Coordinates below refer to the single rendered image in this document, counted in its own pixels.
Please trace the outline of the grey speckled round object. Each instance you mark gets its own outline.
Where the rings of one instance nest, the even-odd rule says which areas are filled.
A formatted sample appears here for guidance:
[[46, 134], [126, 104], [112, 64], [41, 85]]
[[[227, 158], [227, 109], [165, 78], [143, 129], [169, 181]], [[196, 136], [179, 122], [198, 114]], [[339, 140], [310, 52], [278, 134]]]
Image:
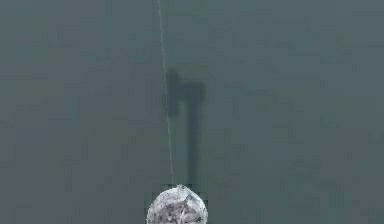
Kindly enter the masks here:
[[208, 224], [203, 199], [185, 185], [162, 191], [150, 204], [146, 224]]

